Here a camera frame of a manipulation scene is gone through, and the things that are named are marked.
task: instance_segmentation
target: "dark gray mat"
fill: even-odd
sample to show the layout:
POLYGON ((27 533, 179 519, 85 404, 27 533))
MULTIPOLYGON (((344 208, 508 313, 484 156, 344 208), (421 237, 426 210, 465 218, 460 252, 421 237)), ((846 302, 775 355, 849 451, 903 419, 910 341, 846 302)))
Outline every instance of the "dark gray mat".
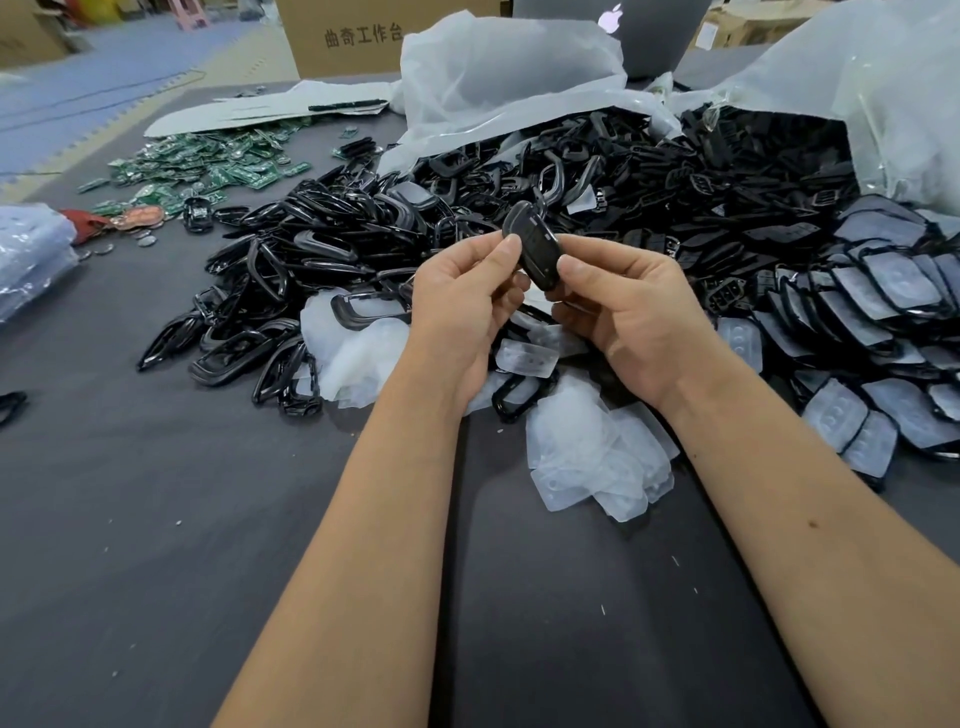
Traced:
MULTIPOLYGON (((231 89, 196 91, 177 107, 231 89)), ((318 173, 345 124, 298 133, 318 173)), ((43 193, 77 196, 144 126, 43 193)), ((275 199, 293 182, 232 202, 275 199)), ((206 726, 320 522, 366 413, 292 422, 244 378, 196 386, 137 357, 210 278, 217 236, 120 238, 0 328, 0 725, 206 726)), ((686 471, 626 527, 543 508, 523 424, 464 424, 440 625, 435 725, 809 726, 819 718, 702 490, 686 471)), ((956 558, 955 471, 901 459, 892 501, 956 558)))

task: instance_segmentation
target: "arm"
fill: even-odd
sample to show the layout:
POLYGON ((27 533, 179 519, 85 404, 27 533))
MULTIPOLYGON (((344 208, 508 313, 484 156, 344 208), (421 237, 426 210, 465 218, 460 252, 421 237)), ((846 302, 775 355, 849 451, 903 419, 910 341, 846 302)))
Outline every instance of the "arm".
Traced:
POLYGON ((562 243, 582 310, 554 316, 673 426, 828 722, 956 725, 960 569, 727 347, 674 261, 562 243))
POLYGON ((407 347, 217 728, 426 725, 457 432, 518 257, 497 233, 420 267, 407 347))

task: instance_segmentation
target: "pile of black plastic parts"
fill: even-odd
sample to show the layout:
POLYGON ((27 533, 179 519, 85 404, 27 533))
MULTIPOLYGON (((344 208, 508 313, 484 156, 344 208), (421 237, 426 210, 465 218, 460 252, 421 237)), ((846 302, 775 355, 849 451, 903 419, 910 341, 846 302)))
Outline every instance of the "pile of black plastic parts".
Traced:
MULTIPOLYGON (((904 206, 859 197, 839 122, 707 108, 682 120, 684 135, 657 142, 645 116, 580 113, 381 178, 372 140, 353 142, 340 150, 345 164, 284 199, 216 211, 233 228, 206 264, 217 282, 138 367, 199 345, 189 372, 201 384, 260 371, 254 402, 318 412, 298 326, 306 299, 347 289, 332 309, 353 329, 373 320, 353 305, 364 298, 398 302, 404 312, 391 315, 408 318, 425 259, 499 230, 526 201, 553 232, 675 257, 721 335, 758 371, 787 379, 806 418, 875 487, 897 428, 917 449, 960 456, 957 239, 904 206), (294 386, 303 365, 312 396, 294 386)), ((503 335, 522 339, 525 328, 503 335)), ((517 385, 511 377, 504 390, 517 385)), ((494 404, 514 421, 550 388, 545 380, 521 407, 503 406, 504 392, 494 404)))

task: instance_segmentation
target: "black plastic key case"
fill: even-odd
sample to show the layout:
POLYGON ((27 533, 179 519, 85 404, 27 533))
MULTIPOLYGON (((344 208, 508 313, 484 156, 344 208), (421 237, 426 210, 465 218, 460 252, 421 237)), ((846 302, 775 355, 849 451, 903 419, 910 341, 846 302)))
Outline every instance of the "black plastic key case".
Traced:
POLYGON ((534 206, 523 201, 516 203, 503 221, 503 234, 515 233, 523 244, 520 264, 530 280, 541 291, 552 291, 560 283, 557 260, 563 254, 556 236, 534 211, 534 206))

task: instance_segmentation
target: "hand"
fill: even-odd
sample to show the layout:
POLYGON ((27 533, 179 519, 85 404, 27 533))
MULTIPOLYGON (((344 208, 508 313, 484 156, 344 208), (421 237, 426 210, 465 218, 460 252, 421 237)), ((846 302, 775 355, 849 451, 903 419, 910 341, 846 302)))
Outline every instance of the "hand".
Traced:
POLYGON ((678 387, 731 353, 675 260, 608 240, 558 237, 566 255, 557 264, 564 285, 550 294, 559 301, 553 317, 592 341, 642 400, 666 414, 678 387))
POLYGON ((530 280, 515 273, 520 239, 491 232, 461 240, 420 266, 414 277, 408 351, 438 383, 455 387, 461 411, 487 380, 493 338, 523 303, 530 280))

